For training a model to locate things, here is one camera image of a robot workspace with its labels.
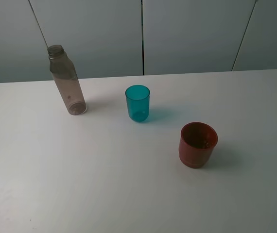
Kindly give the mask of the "smoky transparent plastic bottle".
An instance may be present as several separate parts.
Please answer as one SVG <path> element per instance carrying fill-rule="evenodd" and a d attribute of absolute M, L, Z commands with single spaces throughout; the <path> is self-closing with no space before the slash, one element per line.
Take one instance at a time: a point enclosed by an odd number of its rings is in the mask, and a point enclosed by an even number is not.
<path fill-rule="evenodd" d="M 61 45 L 47 48 L 50 72 L 67 111 L 71 115 L 80 115 L 87 110 L 83 92 L 73 62 Z"/>

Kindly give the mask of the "teal translucent plastic cup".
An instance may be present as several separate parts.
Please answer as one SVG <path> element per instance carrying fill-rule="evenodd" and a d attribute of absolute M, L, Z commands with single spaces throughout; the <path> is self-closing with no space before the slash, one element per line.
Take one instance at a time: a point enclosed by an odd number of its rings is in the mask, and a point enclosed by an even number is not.
<path fill-rule="evenodd" d="M 129 117 L 135 122 L 143 122 L 149 116 L 150 90 L 143 85 L 133 85 L 125 91 Z"/>

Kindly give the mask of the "red plastic cup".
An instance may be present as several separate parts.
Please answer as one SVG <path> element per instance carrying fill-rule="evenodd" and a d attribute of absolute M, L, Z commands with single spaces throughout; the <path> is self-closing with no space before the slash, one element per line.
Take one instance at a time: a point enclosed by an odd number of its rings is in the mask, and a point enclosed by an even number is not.
<path fill-rule="evenodd" d="M 216 131 L 202 122 L 186 124 L 180 133 L 179 158 L 191 168 L 201 168 L 209 160 L 218 143 Z"/>

